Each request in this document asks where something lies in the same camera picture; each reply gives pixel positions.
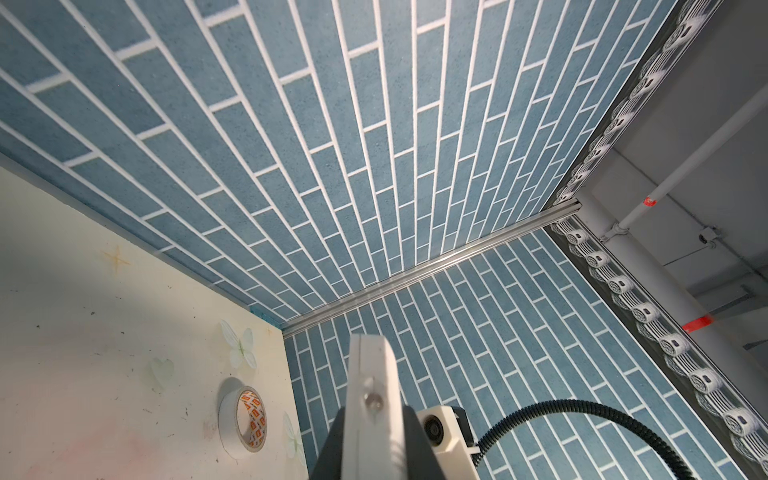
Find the white air conditioner remote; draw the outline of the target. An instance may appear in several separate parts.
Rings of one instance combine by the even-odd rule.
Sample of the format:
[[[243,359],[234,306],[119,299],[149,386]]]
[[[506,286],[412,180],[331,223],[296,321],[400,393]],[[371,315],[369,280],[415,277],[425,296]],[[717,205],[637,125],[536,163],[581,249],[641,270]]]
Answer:
[[[350,336],[341,477],[408,477],[396,357],[380,335]]]

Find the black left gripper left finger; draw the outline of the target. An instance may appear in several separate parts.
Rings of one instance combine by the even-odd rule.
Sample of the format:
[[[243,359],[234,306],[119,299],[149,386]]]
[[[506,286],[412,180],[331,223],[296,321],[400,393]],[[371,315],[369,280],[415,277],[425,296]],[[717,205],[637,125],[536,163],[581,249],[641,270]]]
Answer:
[[[339,409],[318,455],[310,480],[340,480],[346,408]]]

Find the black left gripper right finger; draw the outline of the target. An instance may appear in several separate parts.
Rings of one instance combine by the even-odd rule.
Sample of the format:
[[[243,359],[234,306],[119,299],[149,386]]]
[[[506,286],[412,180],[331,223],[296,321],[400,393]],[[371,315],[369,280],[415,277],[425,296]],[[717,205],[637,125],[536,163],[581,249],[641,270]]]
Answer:
[[[416,412],[410,406],[402,407],[406,478],[408,480],[445,480],[446,477],[432,450]]]

